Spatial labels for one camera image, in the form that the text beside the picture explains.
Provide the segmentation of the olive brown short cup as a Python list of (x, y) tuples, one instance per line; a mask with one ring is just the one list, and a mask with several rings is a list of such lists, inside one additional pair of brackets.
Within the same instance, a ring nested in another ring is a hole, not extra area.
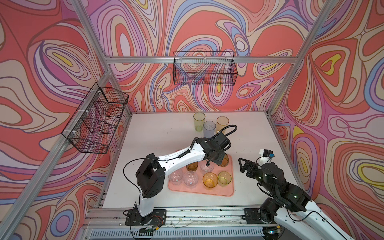
[(229, 156), (227, 154), (224, 155), (222, 163), (219, 165), (220, 167), (226, 167), (229, 164)]

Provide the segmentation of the tall yellow-green cup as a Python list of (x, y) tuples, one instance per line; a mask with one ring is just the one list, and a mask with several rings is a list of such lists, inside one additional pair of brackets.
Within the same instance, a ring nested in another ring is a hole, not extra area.
[(203, 127), (204, 127), (206, 115), (202, 112), (197, 112), (197, 113), (194, 113), (193, 118), (194, 118), (195, 131), (201, 132), (203, 130)]

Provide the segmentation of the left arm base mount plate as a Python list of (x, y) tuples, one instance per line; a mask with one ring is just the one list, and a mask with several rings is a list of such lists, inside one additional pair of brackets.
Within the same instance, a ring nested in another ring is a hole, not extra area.
[(161, 227), (166, 223), (167, 210), (154, 209), (149, 215), (142, 217), (137, 209), (130, 209), (123, 212), (126, 217), (126, 226), (153, 226)]

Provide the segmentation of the green short cup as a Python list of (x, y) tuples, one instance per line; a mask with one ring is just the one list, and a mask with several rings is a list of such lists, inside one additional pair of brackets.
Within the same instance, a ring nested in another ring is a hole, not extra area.
[(229, 185), (232, 182), (233, 178), (229, 172), (221, 171), (218, 174), (218, 180), (219, 180), (219, 185), (224, 187)]

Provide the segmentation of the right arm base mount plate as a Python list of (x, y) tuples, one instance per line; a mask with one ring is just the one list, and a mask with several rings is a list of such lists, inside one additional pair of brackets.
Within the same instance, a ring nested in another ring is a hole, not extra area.
[(244, 215), (241, 216), (248, 225), (251, 224), (275, 224), (274, 217), (277, 216), (277, 210), (268, 210), (263, 208), (245, 208)]

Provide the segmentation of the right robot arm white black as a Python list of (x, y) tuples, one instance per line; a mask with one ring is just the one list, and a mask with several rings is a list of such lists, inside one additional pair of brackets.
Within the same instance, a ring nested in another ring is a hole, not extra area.
[(258, 182), (268, 197), (258, 209), (245, 209), (248, 223), (276, 223), (302, 240), (350, 240), (352, 237), (324, 214), (299, 186), (287, 182), (284, 171), (273, 162), (259, 165), (239, 159), (240, 171)]

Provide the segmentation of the clear short glass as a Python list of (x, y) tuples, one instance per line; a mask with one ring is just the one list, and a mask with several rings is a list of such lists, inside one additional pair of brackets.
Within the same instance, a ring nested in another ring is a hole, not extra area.
[(187, 171), (183, 176), (183, 182), (187, 188), (195, 188), (199, 182), (199, 176), (194, 171)]
[(207, 166), (207, 162), (205, 161), (201, 161), (200, 162), (200, 170), (203, 172), (203, 173), (208, 173), (208, 172), (212, 172), (214, 170), (215, 166), (214, 164), (209, 164)]
[(184, 176), (183, 170), (179, 169), (179, 170), (176, 170), (176, 171), (172, 172), (168, 176), (168, 178), (169, 178), (169, 181), (170, 181), (171, 184), (179, 185), (183, 181), (183, 176)]

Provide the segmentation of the amber cup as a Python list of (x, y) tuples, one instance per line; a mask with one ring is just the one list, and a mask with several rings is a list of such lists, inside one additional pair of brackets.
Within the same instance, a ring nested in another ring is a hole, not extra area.
[(208, 172), (203, 176), (203, 184), (209, 190), (215, 188), (218, 185), (218, 182), (219, 179), (215, 173)]

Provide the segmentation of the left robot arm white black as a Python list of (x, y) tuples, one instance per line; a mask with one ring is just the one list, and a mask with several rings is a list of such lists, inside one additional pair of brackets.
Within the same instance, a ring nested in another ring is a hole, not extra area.
[(225, 151), (231, 147), (228, 136), (237, 130), (228, 125), (210, 138), (194, 138), (187, 148), (165, 156), (147, 155), (136, 172), (137, 185), (141, 195), (137, 209), (141, 217), (154, 210), (154, 197), (159, 194), (167, 176), (195, 162), (206, 161), (206, 165), (222, 164)]

